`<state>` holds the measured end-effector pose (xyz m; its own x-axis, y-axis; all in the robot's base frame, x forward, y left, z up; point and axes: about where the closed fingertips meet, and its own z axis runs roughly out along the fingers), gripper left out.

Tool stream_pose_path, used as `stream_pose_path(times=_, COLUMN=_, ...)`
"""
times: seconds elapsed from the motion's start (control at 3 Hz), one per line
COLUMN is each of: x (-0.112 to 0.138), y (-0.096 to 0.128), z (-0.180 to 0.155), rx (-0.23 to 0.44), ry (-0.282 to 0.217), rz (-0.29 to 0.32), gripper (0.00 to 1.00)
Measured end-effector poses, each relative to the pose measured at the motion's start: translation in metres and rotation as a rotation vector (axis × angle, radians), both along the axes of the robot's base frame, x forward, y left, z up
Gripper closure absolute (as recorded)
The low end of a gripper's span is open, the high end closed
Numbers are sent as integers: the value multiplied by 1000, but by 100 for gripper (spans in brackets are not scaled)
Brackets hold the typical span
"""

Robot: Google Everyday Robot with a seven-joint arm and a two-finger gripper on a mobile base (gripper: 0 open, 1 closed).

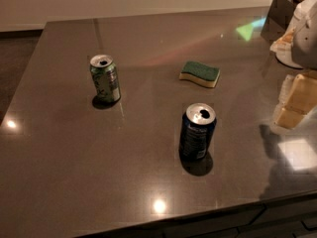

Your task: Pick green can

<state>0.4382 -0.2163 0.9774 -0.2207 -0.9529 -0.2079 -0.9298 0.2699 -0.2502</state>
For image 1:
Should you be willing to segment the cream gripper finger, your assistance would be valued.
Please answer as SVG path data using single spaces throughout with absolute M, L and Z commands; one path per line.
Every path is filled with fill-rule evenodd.
M 317 106 L 317 71 L 309 70 L 296 76 L 288 74 L 273 112 L 273 124 L 295 128 Z

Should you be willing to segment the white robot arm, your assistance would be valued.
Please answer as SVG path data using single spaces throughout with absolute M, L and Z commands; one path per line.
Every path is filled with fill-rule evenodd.
M 270 49 L 283 64 L 304 69 L 285 78 L 273 112 L 275 126 L 293 129 L 317 106 L 317 0 L 297 5 L 285 34 Z

